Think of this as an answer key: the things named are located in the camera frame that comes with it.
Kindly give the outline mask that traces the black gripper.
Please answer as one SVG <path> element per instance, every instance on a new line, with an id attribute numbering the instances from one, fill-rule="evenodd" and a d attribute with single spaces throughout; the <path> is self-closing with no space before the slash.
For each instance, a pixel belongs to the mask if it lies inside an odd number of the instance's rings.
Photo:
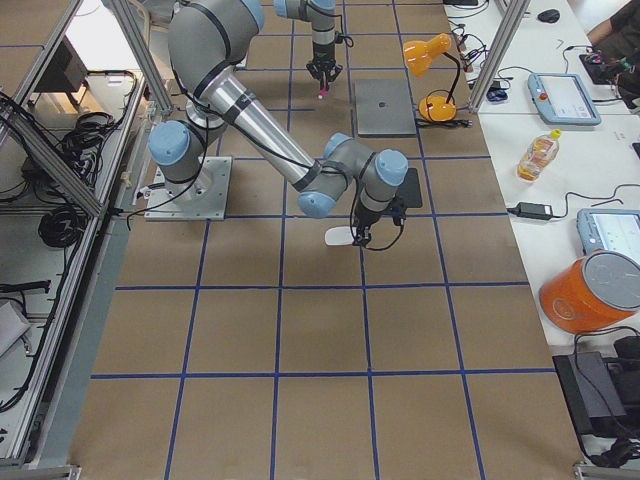
<path id="1" fill-rule="evenodd" d="M 343 70 L 343 66 L 337 64 L 334 60 L 320 61 L 317 59 L 309 61 L 306 64 L 306 68 L 310 75 L 318 80 L 320 88 L 325 86 L 324 78 L 327 80 L 327 85 L 330 86 Z"/>
<path id="2" fill-rule="evenodd" d="M 362 202 L 357 202 L 354 211 L 355 229 L 351 230 L 352 245 L 355 247 L 367 247 L 372 240 L 371 228 L 382 216 L 381 211 L 374 211 L 366 207 Z"/>

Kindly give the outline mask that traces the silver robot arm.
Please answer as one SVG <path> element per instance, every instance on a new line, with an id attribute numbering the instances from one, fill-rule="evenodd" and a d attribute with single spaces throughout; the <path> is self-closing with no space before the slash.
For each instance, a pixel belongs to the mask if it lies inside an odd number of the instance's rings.
<path id="1" fill-rule="evenodd" d="M 311 25 L 312 58 L 307 62 L 306 69 L 319 84 L 318 96 L 324 98 L 342 71 L 335 56 L 335 46 L 341 38 L 341 33 L 335 28 L 335 20 L 339 17 L 336 2 L 275 0 L 273 7 L 279 17 Z"/>
<path id="2" fill-rule="evenodd" d="M 257 1 L 190 1 L 177 10 L 169 25 L 169 55 L 176 80 L 195 109 L 193 117 L 213 117 L 242 134 L 293 186 L 300 210 L 310 218 L 327 217 L 353 187 L 345 229 L 353 245 L 367 247 L 372 226 L 384 215 L 402 228 L 406 209 L 398 189 L 409 166 L 401 152 L 375 152 L 336 133 L 323 161 L 317 161 L 236 78 L 234 66 L 263 24 Z"/>

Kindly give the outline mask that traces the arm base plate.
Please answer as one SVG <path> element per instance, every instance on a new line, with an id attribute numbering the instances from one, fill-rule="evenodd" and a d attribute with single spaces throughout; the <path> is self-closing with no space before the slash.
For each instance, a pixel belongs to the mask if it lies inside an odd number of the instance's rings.
<path id="1" fill-rule="evenodd" d="M 201 157 L 200 174 L 193 184 L 167 183 L 160 167 L 155 182 L 162 183 L 147 195 L 144 218 L 149 221 L 223 221 L 233 158 Z"/>

